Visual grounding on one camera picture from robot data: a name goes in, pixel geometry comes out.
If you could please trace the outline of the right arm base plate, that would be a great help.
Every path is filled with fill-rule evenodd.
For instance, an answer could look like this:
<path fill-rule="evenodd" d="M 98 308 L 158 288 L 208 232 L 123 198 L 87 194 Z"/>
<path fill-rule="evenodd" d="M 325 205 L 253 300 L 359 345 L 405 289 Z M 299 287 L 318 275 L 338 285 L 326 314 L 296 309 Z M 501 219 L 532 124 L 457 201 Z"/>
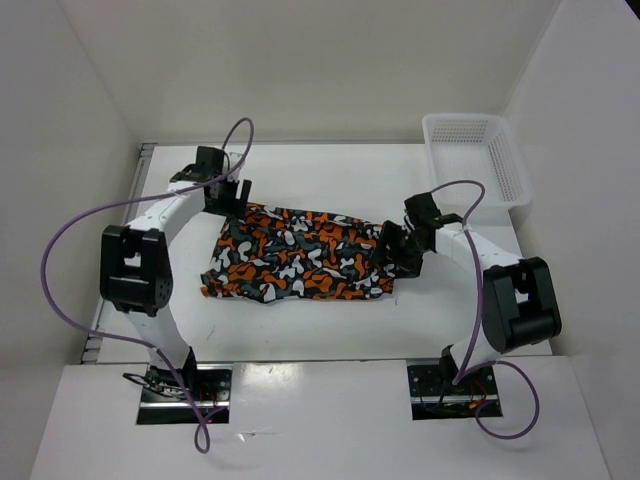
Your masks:
<path fill-rule="evenodd" d="M 503 416 L 491 367 L 470 374 L 458 385 L 445 379 L 437 359 L 408 361 L 406 370 L 414 421 Z"/>

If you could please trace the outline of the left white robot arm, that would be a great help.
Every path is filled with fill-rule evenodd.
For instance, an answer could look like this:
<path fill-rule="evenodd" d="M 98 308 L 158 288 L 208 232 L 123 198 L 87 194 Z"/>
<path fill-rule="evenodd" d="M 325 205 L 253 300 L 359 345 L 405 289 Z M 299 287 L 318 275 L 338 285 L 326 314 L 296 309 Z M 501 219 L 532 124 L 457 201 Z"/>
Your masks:
<path fill-rule="evenodd" d="M 251 183 L 239 180 L 242 162 L 216 147 L 199 146 L 195 161 L 173 175 L 167 191 L 129 223 L 105 228 L 101 238 L 100 293 L 123 313 L 145 343 L 152 381 L 185 400 L 200 385 L 193 349 L 169 307 L 174 278 L 169 246 L 190 220 L 209 213 L 238 216 Z"/>

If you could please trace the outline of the orange camouflage shorts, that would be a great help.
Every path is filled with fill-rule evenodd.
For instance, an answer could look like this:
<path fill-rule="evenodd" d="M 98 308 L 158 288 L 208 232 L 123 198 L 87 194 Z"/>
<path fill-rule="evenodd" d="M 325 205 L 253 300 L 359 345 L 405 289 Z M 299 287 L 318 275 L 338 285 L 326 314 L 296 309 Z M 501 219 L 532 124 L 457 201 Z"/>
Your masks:
<path fill-rule="evenodd" d="M 367 301 L 394 290 L 394 265 L 373 254 L 380 224 L 329 212 L 249 203 L 223 223 L 201 293 L 261 304 L 299 298 Z"/>

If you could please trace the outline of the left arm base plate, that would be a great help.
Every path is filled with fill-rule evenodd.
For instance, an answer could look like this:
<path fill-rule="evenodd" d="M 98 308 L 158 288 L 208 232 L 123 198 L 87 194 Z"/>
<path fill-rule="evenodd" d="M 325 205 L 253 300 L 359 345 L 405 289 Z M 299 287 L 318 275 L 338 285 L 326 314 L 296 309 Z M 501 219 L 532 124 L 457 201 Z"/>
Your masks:
<path fill-rule="evenodd" d="M 192 398 L 208 424 L 229 422 L 232 387 L 231 364 L 200 364 Z M 173 376 L 161 375 L 151 367 L 144 375 L 124 373 L 123 377 L 141 387 L 138 425 L 197 424 L 197 418 L 183 390 Z"/>

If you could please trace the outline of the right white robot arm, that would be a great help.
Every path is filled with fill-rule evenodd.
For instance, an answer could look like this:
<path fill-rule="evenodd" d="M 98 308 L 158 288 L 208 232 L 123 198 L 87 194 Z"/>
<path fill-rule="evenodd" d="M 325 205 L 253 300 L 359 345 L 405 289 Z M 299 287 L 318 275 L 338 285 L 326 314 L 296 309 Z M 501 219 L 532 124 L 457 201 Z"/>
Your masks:
<path fill-rule="evenodd" d="M 433 195 L 405 201 L 405 224 L 383 223 L 372 262 L 390 266 L 398 278 L 416 278 L 423 257 L 446 257 L 471 273 L 477 289 L 476 317 L 468 338 L 445 347 L 440 385 L 460 393 L 474 372 L 503 355 L 558 336 L 562 330 L 548 264 L 503 249 L 472 229 L 469 213 L 443 214 Z"/>

